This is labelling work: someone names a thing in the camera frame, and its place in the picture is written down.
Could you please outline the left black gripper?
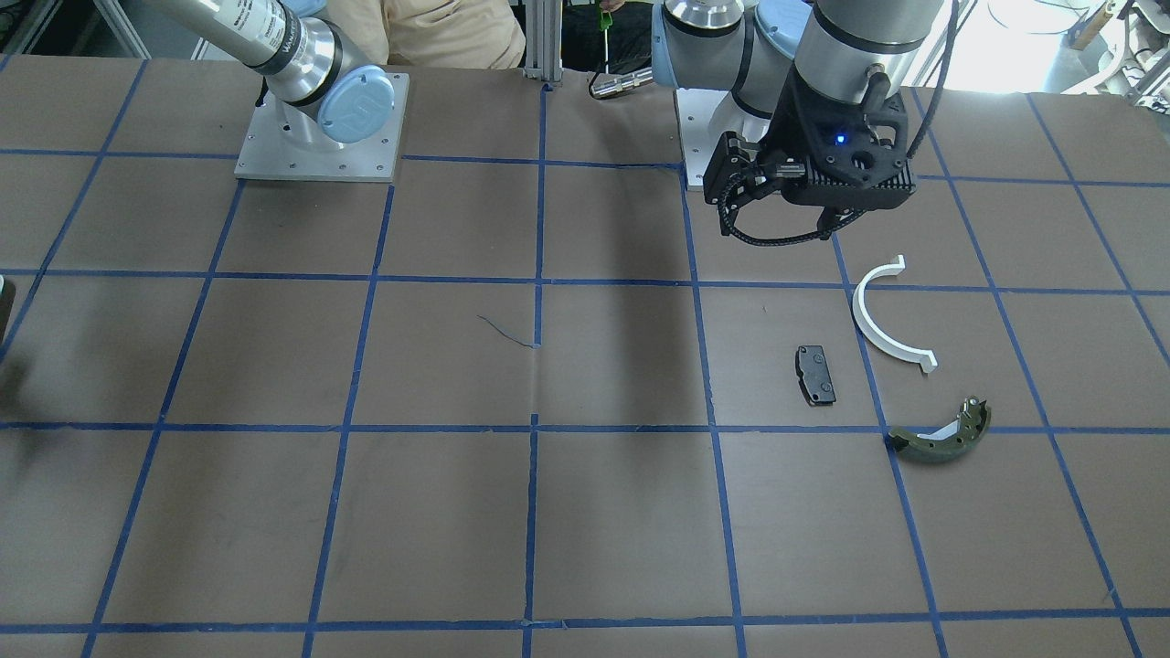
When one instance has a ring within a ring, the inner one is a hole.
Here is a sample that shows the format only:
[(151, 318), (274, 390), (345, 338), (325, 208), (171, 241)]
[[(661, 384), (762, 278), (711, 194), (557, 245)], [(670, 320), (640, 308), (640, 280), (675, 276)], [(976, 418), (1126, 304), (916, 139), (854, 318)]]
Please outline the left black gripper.
[[(820, 174), (815, 163), (819, 129), (815, 128), (824, 97), (801, 71), (790, 71), (782, 88), (763, 144), (739, 133), (720, 133), (703, 174), (706, 201), (720, 210), (732, 210), (778, 193), (778, 179)], [(847, 228), (865, 215), (865, 210), (824, 208), (818, 217), (819, 240), (830, 240), (837, 229)]]

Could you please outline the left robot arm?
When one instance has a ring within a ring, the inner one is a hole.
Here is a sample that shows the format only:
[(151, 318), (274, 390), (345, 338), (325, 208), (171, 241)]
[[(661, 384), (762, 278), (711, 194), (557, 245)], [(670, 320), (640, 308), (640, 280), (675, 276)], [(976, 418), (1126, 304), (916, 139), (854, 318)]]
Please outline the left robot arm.
[[(901, 84), (941, 1), (662, 1), (651, 18), (660, 85), (727, 92), (698, 174), (720, 233), (757, 247), (827, 240), (918, 189)], [(782, 196), (820, 210), (797, 237), (750, 237), (737, 217)]]

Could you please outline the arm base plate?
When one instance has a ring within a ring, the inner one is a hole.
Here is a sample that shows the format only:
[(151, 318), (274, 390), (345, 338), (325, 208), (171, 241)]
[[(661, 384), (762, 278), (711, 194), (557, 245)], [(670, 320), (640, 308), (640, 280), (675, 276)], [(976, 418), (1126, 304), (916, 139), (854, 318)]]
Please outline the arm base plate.
[(323, 130), (264, 92), (252, 114), (234, 174), (267, 181), (391, 183), (410, 100), (410, 75), (363, 67), (340, 78)]
[(675, 107), (677, 133), (684, 151), (686, 187), (691, 192), (703, 189), (703, 176), (718, 139), (727, 131), (735, 131), (750, 142), (760, 140), (770, 124), (746, 112), (730, 91), (714, 89), (676, 89)]

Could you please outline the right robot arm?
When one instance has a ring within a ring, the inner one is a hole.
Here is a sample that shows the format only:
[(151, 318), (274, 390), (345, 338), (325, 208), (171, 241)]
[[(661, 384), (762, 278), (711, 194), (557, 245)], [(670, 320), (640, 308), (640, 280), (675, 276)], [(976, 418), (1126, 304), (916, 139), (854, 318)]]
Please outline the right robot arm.
[(154, 1), (154, 8), (264, 78), (326, 138), (355, 144), (391, 118), (388, 73), (338, 25), (325, 1)]

